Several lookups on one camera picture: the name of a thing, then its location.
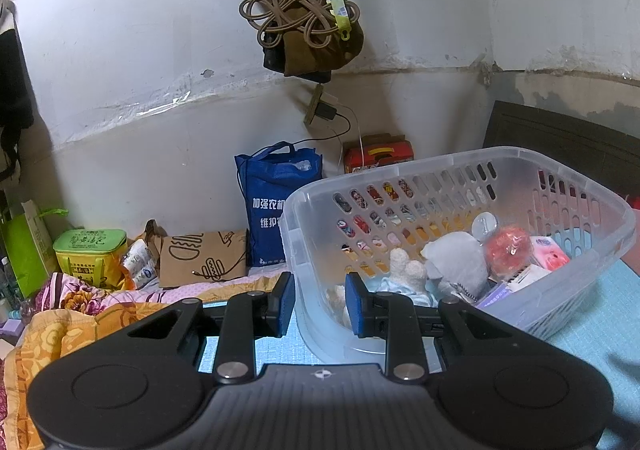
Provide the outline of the light blue mat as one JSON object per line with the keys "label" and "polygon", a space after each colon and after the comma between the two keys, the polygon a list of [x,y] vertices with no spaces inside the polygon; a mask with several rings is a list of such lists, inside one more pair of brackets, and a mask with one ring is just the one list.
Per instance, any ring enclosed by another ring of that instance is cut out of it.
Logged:
{"label": "light blue mat", "polygon": [[[549,342],[598,368],[614,392],[614,420],[598,449],[639,449],[639,276],[624,262],[606,270],[570,322]],[[264,363],[310,363],[295,315],[285,337],[256,342],[257,369]]]}

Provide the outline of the small cream plush toy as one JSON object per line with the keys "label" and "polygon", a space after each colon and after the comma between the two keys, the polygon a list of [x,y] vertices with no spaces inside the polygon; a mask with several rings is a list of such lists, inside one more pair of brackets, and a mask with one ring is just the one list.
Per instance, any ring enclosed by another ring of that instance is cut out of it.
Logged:
{"label": "small cream plush toy", "polygon": [[412,259],[402,248],[390,251],[390,281],[416,293],[426,291],[426,270],[420,261]]}

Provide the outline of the purple Lux soap box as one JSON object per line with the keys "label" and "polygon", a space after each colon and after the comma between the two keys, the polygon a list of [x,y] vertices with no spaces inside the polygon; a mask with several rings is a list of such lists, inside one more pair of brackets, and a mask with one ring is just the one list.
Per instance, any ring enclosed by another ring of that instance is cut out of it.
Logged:
{"label": "purple Lux soap box", "polygon": [[498,285],[493,287],[487,295],[476,303],[476,306],[480,309],[484,309],[490,305],[494,305],[513,293],[521,291],[521,289],[544,279],[544,277],[547,277],[550,274],[551,271],[544,267],[535,264],[528,265],[516,276],[498,283]]}

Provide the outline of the white tube packs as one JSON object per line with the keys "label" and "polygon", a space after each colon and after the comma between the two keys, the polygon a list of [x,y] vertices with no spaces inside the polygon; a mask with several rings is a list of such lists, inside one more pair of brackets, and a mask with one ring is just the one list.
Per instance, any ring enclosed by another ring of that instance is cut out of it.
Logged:
{"label": "white tube packs", "polygon": [[141,289],[157,277],[155,257],[142,239],[130,245],[120,262],[120,268],[125,277],[127,290]]}

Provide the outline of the green yellow lidded box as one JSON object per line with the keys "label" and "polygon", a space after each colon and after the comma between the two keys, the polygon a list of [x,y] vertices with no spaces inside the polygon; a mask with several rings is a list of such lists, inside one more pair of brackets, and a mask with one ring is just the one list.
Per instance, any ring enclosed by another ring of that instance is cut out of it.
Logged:
{"label": "green yellow lidded box", "polygon": [[64,274],[107,290],[118,289],[124,279],[120,260],[127,249],[128,238],[122,229],[70,229],[53,242]]}

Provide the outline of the brown hanging bag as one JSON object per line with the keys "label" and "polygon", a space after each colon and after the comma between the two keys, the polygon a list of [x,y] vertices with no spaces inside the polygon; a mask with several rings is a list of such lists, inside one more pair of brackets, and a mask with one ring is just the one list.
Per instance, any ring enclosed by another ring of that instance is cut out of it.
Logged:
{"label": "brown hanging bag", "polygon": [[332,73],[352,62],[362,51],[364,34],[359,23],[360,8],[353,2],[347,3],[350,24],[349,39],[343,40],[335,32],[329,35],[330,42],[325,47],[312,47],[303,32],[294,30],[283,34],[275,47],[264,47],[262,66],[281,73],[314,83],[329,83]]}

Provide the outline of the red apple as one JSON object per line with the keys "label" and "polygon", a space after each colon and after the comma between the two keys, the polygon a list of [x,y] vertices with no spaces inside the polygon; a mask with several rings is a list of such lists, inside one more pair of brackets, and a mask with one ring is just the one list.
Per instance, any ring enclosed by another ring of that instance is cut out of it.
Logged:
{"label": "red apple", "polygon": [[532,241],[521,227],[499,228],[485,243],[484,255],[492,277],[509,279],[525,268],[532,258]]}

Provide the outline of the orange floral blanket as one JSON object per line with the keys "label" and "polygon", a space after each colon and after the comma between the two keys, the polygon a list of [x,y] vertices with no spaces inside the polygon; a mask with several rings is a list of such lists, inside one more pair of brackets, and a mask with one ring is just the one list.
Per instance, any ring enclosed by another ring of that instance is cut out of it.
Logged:
{"label": "orange floral blanket", "polygon": [[43,443],[27,411],[30,383],[49,363],[124,329],[184,299],[224,302],[248,291],[272,290],[280,273],[262,271],[227,283],[205,282],[160,289],[107,292],[55,273],[35,299],[35,316],[22,339],[1,359],[1,447],[41,449]]}

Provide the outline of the blue tote bag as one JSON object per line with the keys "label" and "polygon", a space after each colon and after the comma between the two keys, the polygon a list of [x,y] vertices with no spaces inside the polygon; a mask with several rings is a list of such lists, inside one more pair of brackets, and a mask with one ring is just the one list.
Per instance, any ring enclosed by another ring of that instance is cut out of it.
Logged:
{"label": "blue tote bag", "polygon": [[254,155],[234,157],[236,177],[245,202],[250,266],[284,261],[280,217],[292,193],[322,177],[322,155],[314,148],[297,149],[286,141]]}

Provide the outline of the red gift carton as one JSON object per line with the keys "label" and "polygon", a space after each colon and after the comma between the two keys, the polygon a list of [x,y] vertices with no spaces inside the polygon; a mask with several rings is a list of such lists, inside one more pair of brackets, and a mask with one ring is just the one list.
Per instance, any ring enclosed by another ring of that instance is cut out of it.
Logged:
{"label": "red gift carton", "polygon": [[373,134],[343,145],[345,173],[412,161],[413,159],[413,147],[405,135]]}

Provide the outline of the green paper bag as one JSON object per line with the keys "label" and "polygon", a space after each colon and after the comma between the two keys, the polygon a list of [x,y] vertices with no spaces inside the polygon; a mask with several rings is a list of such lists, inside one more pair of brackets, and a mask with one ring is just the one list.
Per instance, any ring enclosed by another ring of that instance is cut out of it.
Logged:
{"label": "green paper bag", "polygon": [[66,216],[68,210],[40,211],[34,200],[23,202],[22,209],[13,215],[7,205],[2,205],[1,239],[17,286],[24,299],[29,299],[52,274],[60,271],[44,219],[50,215]]}

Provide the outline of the grey white plush toy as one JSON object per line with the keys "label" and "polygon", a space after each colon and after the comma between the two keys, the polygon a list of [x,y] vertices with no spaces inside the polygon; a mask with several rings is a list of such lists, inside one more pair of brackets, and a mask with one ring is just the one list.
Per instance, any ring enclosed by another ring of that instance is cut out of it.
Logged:
{"label": "grey white plush toy", "polygon": [[424,245],[427,278],[442,296],[476,303],[488,282],[483,246],[469,233],[454,231]]}

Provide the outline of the pink red tissue pack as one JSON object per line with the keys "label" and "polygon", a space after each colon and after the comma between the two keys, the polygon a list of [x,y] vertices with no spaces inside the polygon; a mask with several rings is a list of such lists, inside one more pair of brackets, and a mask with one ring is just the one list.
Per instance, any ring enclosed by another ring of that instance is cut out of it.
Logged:
{"label": "pink red tissue pack", "polygon": [[531,236],[532,261],[548,271],[558,270],[570,262],[570,258],[551,237]]}

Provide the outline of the black hanging garment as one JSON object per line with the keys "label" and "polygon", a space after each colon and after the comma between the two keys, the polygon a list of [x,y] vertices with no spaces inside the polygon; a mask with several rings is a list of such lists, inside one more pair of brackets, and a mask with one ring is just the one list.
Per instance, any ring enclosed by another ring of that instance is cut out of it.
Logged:
{"label": "black hanging garment", "polygon": [[1,181],[18,172],[18,144],[35,121],[34,103],[23,48],[12,10],[1,12]]}

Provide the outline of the clear plastic perforated basket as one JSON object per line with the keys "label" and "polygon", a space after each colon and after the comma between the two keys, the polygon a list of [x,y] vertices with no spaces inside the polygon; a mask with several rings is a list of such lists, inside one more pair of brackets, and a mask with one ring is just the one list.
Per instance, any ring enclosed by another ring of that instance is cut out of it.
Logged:
{"label": "clear plastic perforated basket", "polygon": [[470,231],[482,213],[553,239],[570,259],[488,308],[539,338],[567,324],[636,239],[634,212],[615,192],[523,148],[477,149],[315,181],[285,200],[279,222],[307,347],[327,363],[381,361],[382,340],[356,337],[345,325],[336,299],[346,275],[356,271],[377,285],[390,271],[393,249],[418,257],[425,244]]}

